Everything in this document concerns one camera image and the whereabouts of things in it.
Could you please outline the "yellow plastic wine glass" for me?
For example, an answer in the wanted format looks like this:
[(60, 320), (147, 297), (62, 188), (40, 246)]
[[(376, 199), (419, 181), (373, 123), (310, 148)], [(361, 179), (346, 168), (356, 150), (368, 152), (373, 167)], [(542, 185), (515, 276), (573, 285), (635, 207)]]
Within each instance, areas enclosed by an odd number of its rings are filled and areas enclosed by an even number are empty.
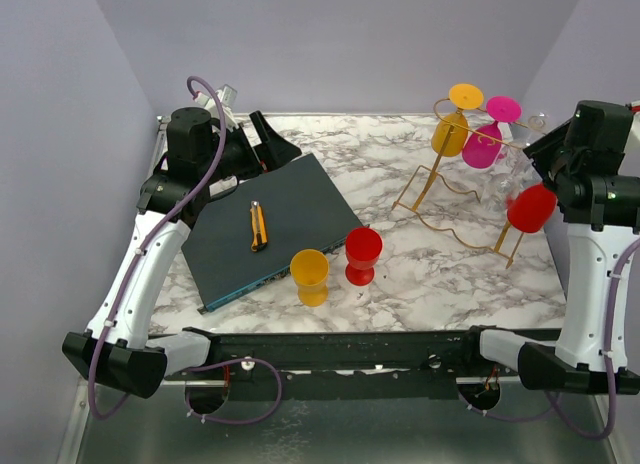
[(290, 273), (304, 305), (318, 307), (326, 301), (329, 269), (327, 257), (315, 249), (301, 250), (292, 258)]

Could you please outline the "gold wire glass rack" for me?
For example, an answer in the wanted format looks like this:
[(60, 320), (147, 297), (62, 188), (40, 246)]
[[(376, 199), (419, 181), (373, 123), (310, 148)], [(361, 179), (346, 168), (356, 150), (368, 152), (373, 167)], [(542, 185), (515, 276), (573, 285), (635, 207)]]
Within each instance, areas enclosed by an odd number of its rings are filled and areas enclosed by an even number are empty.
[[(493, 121), (486, 112), (489, 99), (477, 109), (464, 112), (469, 130), (467, 141), (478, 128)], [(448, 97), (437, 100), (433, 105), (436, 127), (455, 110)], [(483, 195), (490, 179), (498, 173), (498, 160), (504, 157), (506, 148), (523, 149), (544, 135), (550, 124), (550, 116), (543, 111), (529, 116), (521, 113), (517, 121), (501, 123), (501, 151), (487, 169), (471, 168), (463, 161), (462, 152), (455, 157), (443, 157), (431, 146), (435, 153), (433, 162), (417, 166), (392, 208), (408, 211), (427, 229), (451, 237), (468, 250), (493, 255), (510, 268), (525, 233), (509, 223), (507, 209), (502, 213), (488, 210)]]

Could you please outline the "red plastic wine glass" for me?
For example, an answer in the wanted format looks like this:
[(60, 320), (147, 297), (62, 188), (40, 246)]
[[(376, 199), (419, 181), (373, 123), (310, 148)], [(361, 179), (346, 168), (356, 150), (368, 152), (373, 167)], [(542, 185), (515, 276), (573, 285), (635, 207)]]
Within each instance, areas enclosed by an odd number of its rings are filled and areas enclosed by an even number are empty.
[(369, 227), (352, 230), (345, 241), (346, 279), (355, 286), (366, 286), (375, 277), (374, 266), (383, 250), (383, 240)]

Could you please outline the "clear wine glass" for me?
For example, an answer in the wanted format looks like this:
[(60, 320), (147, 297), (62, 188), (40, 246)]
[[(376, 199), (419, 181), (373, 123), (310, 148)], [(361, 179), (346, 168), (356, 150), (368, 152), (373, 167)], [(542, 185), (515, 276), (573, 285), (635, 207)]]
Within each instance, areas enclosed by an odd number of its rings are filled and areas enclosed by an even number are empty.
[(483, 197), (488, 210), (505, 212), (509, 203), (530, 180), (531, 163), (524, 152), (507, 147), (504, 157), (498, 160), (498, 173), (487, 184)]

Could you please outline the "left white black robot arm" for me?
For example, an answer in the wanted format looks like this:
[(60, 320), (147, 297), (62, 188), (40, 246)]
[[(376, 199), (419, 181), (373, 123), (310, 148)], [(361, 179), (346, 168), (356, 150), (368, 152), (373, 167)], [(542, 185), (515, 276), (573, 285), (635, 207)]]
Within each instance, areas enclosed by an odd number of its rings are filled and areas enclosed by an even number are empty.
[(86, 380), (140, 398), (163, 379), (189, 368), (214, 377), (220, 352), (198, 332), (180, 332), (158, 344), (148, 339), (151, 316), (169, 268), (204, 210), (210, 185), (274, 171), (300, 156), (261, 112), (250, 115), (259, 142), (251, 145), (241, 125), (220, 129), (219, 118), (198, 107), (174, 111), (163, 128), (166, 150), (143, 183), (134, 230), (116, 278), (81, 332), (68, 333), (62, 353)]

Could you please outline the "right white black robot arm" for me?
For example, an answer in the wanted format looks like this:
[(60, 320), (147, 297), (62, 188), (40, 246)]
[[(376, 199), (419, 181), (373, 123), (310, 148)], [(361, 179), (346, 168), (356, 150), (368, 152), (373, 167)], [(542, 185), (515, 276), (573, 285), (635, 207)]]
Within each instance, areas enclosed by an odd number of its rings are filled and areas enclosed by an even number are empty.
[(567, 223), (570, 248), (565, 318), (553, 344), (482, 328), (460, 363), (480, 376), (496, 363), (530, 390), (636, 395), (624, 341), (626, 266), (639, 248), (639, 180), (620, 174), (634, 122), (628, 105), (577, 103), (573, 116), (528, 146), (543, 184)]

